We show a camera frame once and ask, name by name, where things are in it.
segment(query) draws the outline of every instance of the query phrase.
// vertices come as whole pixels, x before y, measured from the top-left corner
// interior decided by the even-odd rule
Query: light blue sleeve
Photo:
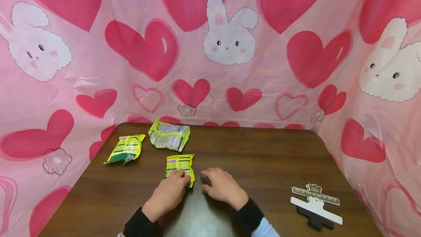
[[[268,220],[263,218],[256,231],[251,234],[251,237],[279,237],[279,234],[275,231]]]

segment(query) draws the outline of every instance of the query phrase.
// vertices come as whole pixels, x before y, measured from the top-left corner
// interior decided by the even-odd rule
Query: green snack bag
[[[123,164],[140,156],[142,141],[146,135],[127,135],[119,137],[119,141],[110,157],[104,164],[124,161]]]
[[[191,177],[189,188],[193,187],[194,173],[191,165],[193,165],[194,154],[191,155],[175,155],[167,157],[167,167],[165,169],[165,178],[171,174],[173,170],[179,170],[183,168],[185,175]]]
[[[189,139],[190,126],[167,124],[156,119],[148,134],[152,145],[156,148],[168,148],[181,152]]]

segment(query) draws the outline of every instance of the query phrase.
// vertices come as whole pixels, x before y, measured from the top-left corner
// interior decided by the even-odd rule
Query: wrist
[[[159,206],[151,200],[146,201],[142,207],[142,212],[152,223],[156,223],[164,215]]]
[[[241,189],[235,196],[233,196],[229,204],[233,207],[233,209],[235,209],[235,211],[239,211],[248,201],[249,196],[243,189]]]

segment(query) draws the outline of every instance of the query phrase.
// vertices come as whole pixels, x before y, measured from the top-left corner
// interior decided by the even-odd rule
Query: person's right hand
[[[202,185],[202,189],[216,200],[230,204],[236,211],[240,210],[248,201],[247,193],[235,182],[233,177],[220,168],[208,168],[200,172],[208,177],[211,185]]]

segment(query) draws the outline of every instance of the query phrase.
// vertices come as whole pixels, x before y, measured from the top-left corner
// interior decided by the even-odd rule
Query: white bunny face
[[[24,15],[30,15],[33,24],[48,24],[47,16],[40,8],[19,2],[12,10],[13,24],[0,32],[8,41],[16,64],[28,76],[40,82],[49,81],[72,61],[72,54],[60,36],[28,24]]]
[[[421,88],[421,42],[400,48],[406,35],[402,20],[390,21],[359,78],[364,93],[393,102],[407,101]]]
[[[247,28],[257,24],[257,13],[240,9],[230,21],[221,0],[208,0],[209,31],[203,41],[206,56],[222,65],[242,64],[254,57],[256,39]]]

